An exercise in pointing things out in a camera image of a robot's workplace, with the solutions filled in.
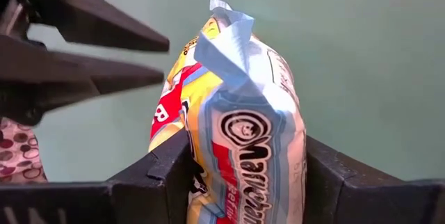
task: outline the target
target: polka dot fabric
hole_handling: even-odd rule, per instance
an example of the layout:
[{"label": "polka dot fabric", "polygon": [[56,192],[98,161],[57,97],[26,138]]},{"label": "polka dot fabric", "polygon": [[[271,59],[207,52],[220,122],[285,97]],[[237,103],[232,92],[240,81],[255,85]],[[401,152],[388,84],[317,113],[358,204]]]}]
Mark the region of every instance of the polka dot fabric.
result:
[{"label": "polka dot fabric", "polygon": [[33,130],[7,118],[0,123],[0,182],[46,182]]}]

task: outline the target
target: plastic packaging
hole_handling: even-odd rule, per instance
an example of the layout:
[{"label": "plastic packaging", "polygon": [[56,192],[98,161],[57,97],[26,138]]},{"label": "plastic packaging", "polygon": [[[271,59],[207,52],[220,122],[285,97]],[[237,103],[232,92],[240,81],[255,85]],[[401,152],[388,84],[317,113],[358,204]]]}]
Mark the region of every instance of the plastic packaging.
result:
[{"label": "plastic packaging", "polygon": [[188,130],[201,168],[189,224],[302,223],[306,131],[289,66],[253,18],[219,0],[210,10],[168,75],[149,150]]}]

